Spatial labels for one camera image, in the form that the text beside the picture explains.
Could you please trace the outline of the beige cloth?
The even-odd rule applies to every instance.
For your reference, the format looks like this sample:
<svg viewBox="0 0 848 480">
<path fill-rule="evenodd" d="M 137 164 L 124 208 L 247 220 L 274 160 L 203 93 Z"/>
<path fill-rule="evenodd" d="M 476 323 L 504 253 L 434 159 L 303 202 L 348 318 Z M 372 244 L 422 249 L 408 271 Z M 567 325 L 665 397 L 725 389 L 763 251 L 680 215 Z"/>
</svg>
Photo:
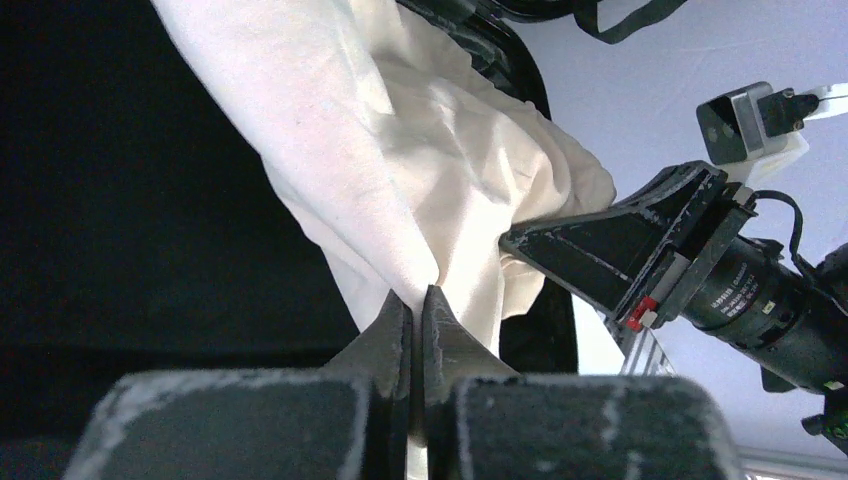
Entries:
<svg viewBox="0 0 848 480">
<path fill-rule="evenodd" d="M 511 226 L 593 213 L 597 158 L 393 1 L 158 1 L 178 51 L 258 152 L 360 329 L 430 286 L 496 351 L 543 277 L 500 251 Z"/>
</svg>

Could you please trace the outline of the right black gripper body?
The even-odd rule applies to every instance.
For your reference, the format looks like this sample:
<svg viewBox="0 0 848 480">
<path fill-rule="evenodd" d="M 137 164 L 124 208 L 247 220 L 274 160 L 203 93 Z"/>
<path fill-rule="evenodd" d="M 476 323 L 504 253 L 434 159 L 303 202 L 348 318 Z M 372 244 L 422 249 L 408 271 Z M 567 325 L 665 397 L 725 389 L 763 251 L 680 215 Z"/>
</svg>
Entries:
<svg viewBox="0 0 848 480">
<path fill-rule="evenodd" d="M 671 261 L 650 291 L 621 319 L 634 332 L 658 329 L 675 320 L 728 250 L 742 226 L 755 215 L 754 191 L 729 184 L 706 208 L 691 236 L 671 251 Z"/>
</svg>

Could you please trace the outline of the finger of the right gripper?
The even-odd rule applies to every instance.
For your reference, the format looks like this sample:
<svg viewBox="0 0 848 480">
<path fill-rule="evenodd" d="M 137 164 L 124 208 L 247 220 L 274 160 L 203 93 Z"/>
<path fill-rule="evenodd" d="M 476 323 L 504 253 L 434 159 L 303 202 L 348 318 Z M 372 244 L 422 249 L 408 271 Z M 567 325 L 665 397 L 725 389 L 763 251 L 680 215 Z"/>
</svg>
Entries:
<svg viewBox="0 0 848 480">
<path fill-rule="evenodd" d="M 726 172 L 703 161 L 663 168 L 609 208 L 510 228 L 501 249 L 615 320 L 623 320 L 696 238 Z"/>
</svg>

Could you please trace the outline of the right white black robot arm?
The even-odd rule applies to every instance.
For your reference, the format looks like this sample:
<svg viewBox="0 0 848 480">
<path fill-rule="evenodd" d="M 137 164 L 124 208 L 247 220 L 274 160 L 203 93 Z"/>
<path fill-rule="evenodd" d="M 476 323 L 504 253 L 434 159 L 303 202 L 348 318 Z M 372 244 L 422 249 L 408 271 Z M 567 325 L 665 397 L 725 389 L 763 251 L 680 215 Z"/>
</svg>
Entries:
<svg viewBox="0 0 848 480">
<path fill-rule="evenodd" d="M 705 162 L 667 167 L 607 210 L 528 221 L 501 249 L 599 310 L 615 338 L 677 318 L 755 361 L 765 391 L 821 395 L 804 430 L 847 447 L 847 251 L 820 265 L 788 244 L 741 235 L 760 200 Z"/>
</svg>

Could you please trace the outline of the black ribbed hard-shell suitcase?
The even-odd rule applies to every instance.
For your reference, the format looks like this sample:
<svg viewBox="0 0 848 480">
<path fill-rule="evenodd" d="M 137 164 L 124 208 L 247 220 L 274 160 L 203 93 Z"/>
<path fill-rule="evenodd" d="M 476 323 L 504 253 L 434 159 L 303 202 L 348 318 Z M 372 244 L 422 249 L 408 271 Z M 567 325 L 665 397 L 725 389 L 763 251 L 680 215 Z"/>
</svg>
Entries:
<svg viewBox="0 0 848 480">
<path fill-rule="evenodd" d="M 357 327 L 321 248 L 156 2 L 1 5 L 5 479 L 68 479 L 95 407 L 125 376 L 318 369 L 374 322 Z M 423 307 L 401 301 L 406 478 L 427 446 Z"/>
</svg>

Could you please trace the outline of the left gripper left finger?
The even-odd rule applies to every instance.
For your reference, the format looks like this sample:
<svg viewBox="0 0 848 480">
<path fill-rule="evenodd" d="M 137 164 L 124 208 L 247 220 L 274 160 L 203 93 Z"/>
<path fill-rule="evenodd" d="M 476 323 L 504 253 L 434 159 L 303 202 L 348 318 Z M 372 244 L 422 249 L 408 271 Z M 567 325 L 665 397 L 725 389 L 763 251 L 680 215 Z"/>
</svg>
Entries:
<svg viewBox="0 0 848 480">
<path fill-rule="evenodd" d="M 402 479 L 412 315 L 389 295 L 318 369 L 160 370 L 95 407 L 68 479 Z"/>
</svg>

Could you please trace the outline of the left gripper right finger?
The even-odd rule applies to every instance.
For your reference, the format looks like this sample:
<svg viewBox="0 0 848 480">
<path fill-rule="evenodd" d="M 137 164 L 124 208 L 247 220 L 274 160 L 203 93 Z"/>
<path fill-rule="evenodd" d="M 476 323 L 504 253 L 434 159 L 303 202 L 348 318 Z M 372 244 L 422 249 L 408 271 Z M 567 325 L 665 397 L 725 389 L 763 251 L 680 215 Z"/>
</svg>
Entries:
<svg viewBox="0 0 848 480">
<path fill-rule="evenodd" d="M 738 479 L 722 414 L 670 376 L 520 374 L 455 318 L 436 286 L 421 313 L 432 479 Z"/>
</svg>

